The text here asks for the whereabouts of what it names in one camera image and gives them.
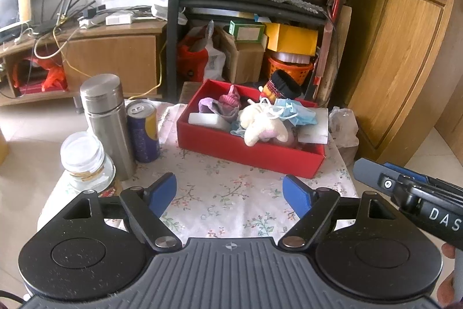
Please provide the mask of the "person's right hand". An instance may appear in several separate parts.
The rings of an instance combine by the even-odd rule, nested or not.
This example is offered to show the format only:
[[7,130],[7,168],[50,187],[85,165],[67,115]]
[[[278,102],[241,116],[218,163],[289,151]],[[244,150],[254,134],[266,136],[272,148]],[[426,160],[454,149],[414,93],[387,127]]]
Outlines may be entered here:
[[[444,243],[442,245],[441,251],[446,258],[455,259],[455,247],[451,244]],[[453,303],[454,299],[454,288],[453,288],[453,276],[454,272],[452,271],[440,284],[437,290],[437,299],[438,302],[446,307]]]

